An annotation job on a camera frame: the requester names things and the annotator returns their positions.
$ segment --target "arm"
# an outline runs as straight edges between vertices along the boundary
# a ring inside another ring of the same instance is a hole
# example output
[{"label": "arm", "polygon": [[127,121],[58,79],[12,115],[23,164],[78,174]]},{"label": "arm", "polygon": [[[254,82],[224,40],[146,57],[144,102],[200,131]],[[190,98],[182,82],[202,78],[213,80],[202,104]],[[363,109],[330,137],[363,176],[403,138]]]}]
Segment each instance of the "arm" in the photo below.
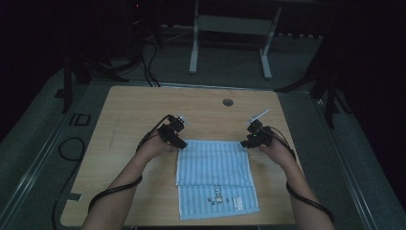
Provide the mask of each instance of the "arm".
[{"label": "arm", "polygon": [[[175,147],[163,142],[155,130],[107,189],[136,181],[152,158]],[[137,186],[107,195],[96,201],[81,229],[122,229]]]},{"label": "arm", "polygon": [[[281,166],[287,183],[296,194],[320,203],[307,184],[302,170],[285,146],[278,140],[273,140],[270,147],[260,146],[259,150]],[[290,201],[298,229],[334,229],[326,213],[293,196],[290,197]]]}]

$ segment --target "person's right arm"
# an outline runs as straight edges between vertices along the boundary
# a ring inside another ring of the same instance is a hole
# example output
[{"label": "person's right arm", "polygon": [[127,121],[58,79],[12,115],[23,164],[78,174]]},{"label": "person's right arm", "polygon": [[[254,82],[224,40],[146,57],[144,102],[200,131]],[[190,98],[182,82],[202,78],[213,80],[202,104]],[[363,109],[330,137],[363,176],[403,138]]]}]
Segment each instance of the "person's right arm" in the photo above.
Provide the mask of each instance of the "person's right arm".
[{"label": "person's right arm", "polygon": [[[270,147],[260,146],[259,150],[281,166],[287,183],[296,194],[320,203],[307,184],[302,170],[284,145],[278,140],[273,140]],[[298,229],[334,229],[333,223],[325,212],[293,196],[290,197],[290,201]]]}]

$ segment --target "folded cloth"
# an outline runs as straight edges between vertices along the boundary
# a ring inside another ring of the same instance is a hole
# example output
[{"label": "folded cloth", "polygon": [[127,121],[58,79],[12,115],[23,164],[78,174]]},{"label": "folded cloth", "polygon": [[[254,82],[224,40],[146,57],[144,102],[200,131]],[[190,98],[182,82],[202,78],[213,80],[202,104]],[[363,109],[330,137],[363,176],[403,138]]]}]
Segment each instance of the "folded cloth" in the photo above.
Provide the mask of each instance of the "folded cloth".
[{"label": "folded cloth", "polygon": [[181,220],[259,211],[247,149],[239,142],[186,142],[176,173]]}]

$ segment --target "hand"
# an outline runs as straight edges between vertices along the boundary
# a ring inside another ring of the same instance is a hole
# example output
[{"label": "hand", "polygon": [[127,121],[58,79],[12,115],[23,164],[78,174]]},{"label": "hand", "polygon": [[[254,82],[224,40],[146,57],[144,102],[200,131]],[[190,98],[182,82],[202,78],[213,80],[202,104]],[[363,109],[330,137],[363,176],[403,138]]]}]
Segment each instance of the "hand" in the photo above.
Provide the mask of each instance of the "hand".
[{"label": "hand", "polygon": [[162,141],[159,136],[158,129],[152,131],[148,139],[138,149],[136,154],[142,154],[147,158],[147,161],[157,157],[165,152],[175,152],[178,148]]},{"label": "hand", "polygon": [[[277,133],[275,133],[275,135],[277,135],[279,139],[283,141],[283,139]],[[259,146],[259,150],[265,153],[269,158],[271,158],[272,161],[280,165],[281,168],[283,169],[292,164],[296,165],[296,161],[293,158],[292,154],[290,153],[289,149],[287,149],[281,143],[281,141],[277,140],[276,138],[273,138],[271,145],[269,147]]]}]

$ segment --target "black wrist strap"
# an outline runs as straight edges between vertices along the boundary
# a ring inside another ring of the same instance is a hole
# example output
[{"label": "black wrist strap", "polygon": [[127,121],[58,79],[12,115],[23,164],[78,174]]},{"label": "black wrist strap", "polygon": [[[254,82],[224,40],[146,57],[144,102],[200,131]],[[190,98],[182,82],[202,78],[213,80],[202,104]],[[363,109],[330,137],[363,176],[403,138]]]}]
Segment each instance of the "black wrist strap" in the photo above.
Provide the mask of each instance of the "black wrist strap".
[{"label": "black wrist strap", "polygon": [[296,193],[292,190],[292,188],[290,188],[290,186],[289,186],[289,184],[288,184],[287,182],[286,182],[286,190],[287,190],[293,197],[295,197],[295,198],[299,199],[300,201],[302,201],[302,202],[304,202],[304,203],[306,203],[306,204],[308,204],[308,205],[310,205],[310,206],[313,206],[313,207],[319,209],[320,211],[323,211],[324,213],[326,213],[326,214],[328,215],[328,217],[330,218],[331,222],[334,223],[334,215],[333,215],[333,214],[329,211],[329,209],[327,209],[325,206],[323,206],[323,205],[321,205],[321,204],[319,204],[319,203],[317,203],[317,202],[315,202],[315,201],[313,201],[313,200],[311,200],[311,199],[308,199],[308,198],[305,198],[305,197],[303,197],[303,196],[301,196],[301,195],[296,194]]},{"label": "black wrist strap", "polygon": [[119,186],[119,187],[111,188],[111,189],[105,190],[105,191],[95,195],[95,197],[93,197],[92,200],[89,203],[89,208],[87,209],[87,212],[89,213],[90,210],[92,209],[93,205],[96,203],[96,201],[98,201],[102,197],[107,196],[107,195],[111,195],[111,194],[114,194],[114,193],[117,193],[117,192],[120,192],[120,191],[123,191],[123,190],[130,189],[130,188],[132,188],[134,186],[139,185],[141,183],[141,181],[143,181],[143,175],[142,174],[140,175],[140,177],[138,177],[138,179],[136,181],[134,181],[134,182],[132,182],[130,184],[126,184],[126,185],[122,185],[122,186]]}]

